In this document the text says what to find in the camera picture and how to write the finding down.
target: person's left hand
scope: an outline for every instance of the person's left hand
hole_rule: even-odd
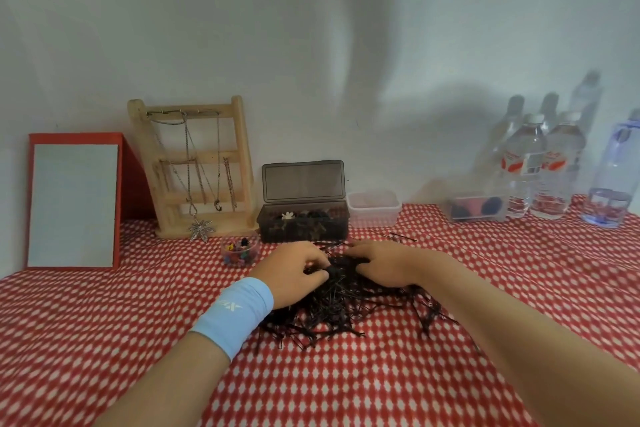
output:
[[[327,268],[330,263],[316,245],[308,241],[285,243],[257,264],[249,277],[262,280],[273,294],[273,308],[290,306],[329,278],[329,272],[318,270],[305,274],[307,262]]]

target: plastic storage box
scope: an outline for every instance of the plastic storage box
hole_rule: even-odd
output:
[[[349,222],[353,228],[393,227],[402,203],[391,190],[376,189],[347,194]]]
[[[265,164],[262,194],[263,243],[340,241],[349,233],[341,160]]]
[[[452,223],[506,219],[510,192],[500,172],[452,176],[437,188],[440,210]]]

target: hand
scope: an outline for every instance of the hand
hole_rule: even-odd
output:
[[[385,287],[405,287],[416,284],[419,276],[420,253],[429,252],[392,241],[361,240],[349,244],[344,252],[350,257],[369,259],[356,271]]]
[[[316,245],[308,241],[285,243],[257,264],[249,277],[262,280],[273,294],[273,308],[290,306],[321,286],[329,272],[305,274],[307,262],[327,268],[330,263]]]

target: clear water bottle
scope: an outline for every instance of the clear water bottle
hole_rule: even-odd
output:
[[[600,72],[597,69],[592,69],[586,74],[582,83],[575,87],[569,100],[569,109],[582,113],[578,125],[585,137],[589,136],[601,98]]]
[[[582,219],[603,228],[618,228],[640,181],[640,108],[616,125],[604,151]]]
[[[542,114],[525,115],[524,125],[504,143],[500,167],[511,189],[507,216],[512,218],[521,218],[527,213],[537,188],[547,151],[547,140],[541,128],[544,121]]]
[[[560,123],[547,136],[547,153],[540,171],[531,214],[547,220],[562,218],[571,204],[580,171],[580,156],[587,144],[580,127],[580,112],[563,112]]]

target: red patterned tablecloth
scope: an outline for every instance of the red patterned tablecloth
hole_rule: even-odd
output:
[[[405,205],[391,231],[443,250],[636,370],[640,369],[640,218],[619,230],[566,218],[451,225]],[[87,425],[182,337],[246,271],[220,261],[218,239],[159,241],[125,227],[112,271],[23,271],[0,282],[0,424]],[[371,230],[351,237],[380,238]],[[273,246],[263,246],[266,254]],[[257,335],[204,411],[206,426],[530,424],[513,388],[459,326],[420,335],[409,310],[380,310],[301,352]]]

